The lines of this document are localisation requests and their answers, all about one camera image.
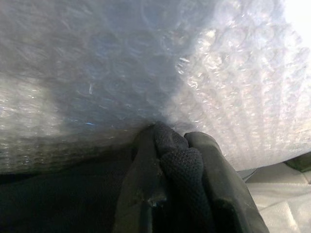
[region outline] bubble wrap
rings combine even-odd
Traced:
[[[101,155],[157,120],[212,135],[236,170],[310,151],[308,4],[0,0],[0,173]]]

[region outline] clear bubble wrap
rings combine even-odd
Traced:
[[[0,0],[0,173],[102,156],[157,120],[212,135],[236,170],[310,151],[306,5]]]

